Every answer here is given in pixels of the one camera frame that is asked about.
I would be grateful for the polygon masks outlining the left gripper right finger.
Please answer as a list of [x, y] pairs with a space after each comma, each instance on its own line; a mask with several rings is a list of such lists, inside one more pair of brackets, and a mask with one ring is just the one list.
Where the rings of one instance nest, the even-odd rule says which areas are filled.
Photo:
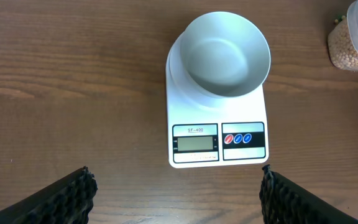
[[264, 223], [358, 224], [345, 214], [288, 178], [263, 166], [259, 199]]

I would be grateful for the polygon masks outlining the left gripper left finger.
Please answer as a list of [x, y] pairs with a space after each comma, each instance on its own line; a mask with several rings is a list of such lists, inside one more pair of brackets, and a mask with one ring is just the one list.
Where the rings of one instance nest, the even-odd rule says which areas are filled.
[[1, 210], [0, 223], [87, 224], [97, 190], [94, 174], [82, 167]]

